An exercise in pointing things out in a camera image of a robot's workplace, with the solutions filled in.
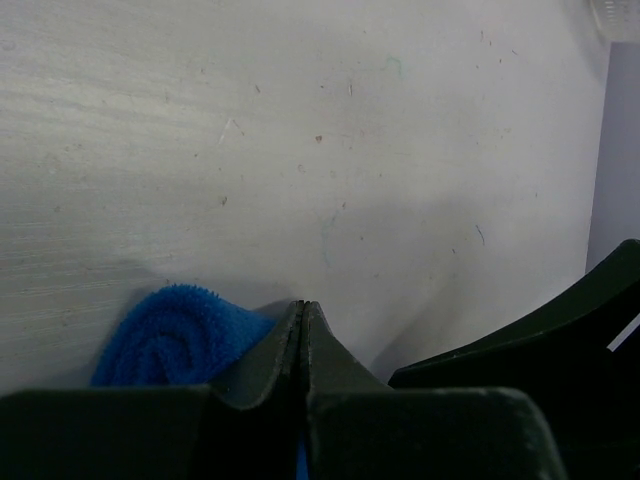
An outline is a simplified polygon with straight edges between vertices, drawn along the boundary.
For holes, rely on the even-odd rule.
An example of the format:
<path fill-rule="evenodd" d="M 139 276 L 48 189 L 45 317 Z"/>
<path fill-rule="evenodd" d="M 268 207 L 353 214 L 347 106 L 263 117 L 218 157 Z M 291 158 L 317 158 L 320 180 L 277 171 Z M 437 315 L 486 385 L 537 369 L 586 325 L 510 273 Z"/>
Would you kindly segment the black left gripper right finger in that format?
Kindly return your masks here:
<path fill-rule="evenodd" d="M 316 302 L 300 321 L 312 479 L 564 479 L 540 409 L 510 388 L 395 390 L 332 334 Z"/>

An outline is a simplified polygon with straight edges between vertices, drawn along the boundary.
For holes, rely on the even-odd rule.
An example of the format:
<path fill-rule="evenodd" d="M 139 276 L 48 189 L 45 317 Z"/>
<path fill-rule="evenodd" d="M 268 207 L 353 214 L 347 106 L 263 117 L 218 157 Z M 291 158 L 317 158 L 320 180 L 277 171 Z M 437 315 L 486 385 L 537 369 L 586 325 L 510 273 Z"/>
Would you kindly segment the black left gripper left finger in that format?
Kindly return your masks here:
<path fill-rule="evenodd" d="M 29 390 L 1 401 L 5 479 L 292 479 L 304 303 L 206 384 Z"/>

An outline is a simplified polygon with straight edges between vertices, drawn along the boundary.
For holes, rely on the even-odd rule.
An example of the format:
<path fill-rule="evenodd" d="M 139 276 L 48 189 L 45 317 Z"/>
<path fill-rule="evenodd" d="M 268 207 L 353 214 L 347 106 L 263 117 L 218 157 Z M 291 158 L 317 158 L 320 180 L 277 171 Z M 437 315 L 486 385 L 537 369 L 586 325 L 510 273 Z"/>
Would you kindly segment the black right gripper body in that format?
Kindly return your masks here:
<path fill-rule="evenodd" d="M 572 479 L 639 476 L 639 242 L 622 242 L 581 280 L 466 346 L 402 367 L 395 389 L 508 387 L 543 412 Z"/>

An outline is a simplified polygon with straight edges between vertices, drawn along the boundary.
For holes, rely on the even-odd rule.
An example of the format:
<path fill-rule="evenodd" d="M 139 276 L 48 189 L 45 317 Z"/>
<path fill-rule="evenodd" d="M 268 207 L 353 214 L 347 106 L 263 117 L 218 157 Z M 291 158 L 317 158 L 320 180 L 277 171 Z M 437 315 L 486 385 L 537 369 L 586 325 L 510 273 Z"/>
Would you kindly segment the blue towel dark trim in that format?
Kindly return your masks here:
<path fill-rule="evenodd" d="M 93 374 L 95 387 L 182 387 L 206 384 L 264 340 L 282 319 L 234 305 L 193 285 L 173 285 L 144 298 L 123 319 Z M 298 438 L 296 475 L 306 477 Z"/>

